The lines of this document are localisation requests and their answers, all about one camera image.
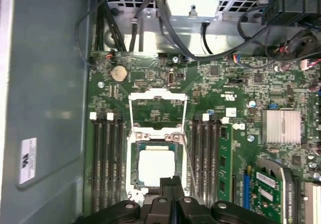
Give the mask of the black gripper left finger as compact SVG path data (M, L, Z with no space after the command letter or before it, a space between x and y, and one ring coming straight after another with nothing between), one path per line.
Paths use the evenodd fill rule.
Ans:
M171 223L173 214L174 178L160 179L160 195L151 196L140 206L132 200L123 200L76 223Z

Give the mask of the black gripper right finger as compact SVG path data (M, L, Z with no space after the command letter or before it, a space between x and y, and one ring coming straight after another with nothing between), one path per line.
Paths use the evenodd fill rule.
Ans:
M276 223L261 214L224 200L206 207L196 198L184 194L179 176L174 176L173 181L178 187L175 194L178 195L176 203L181 223Z

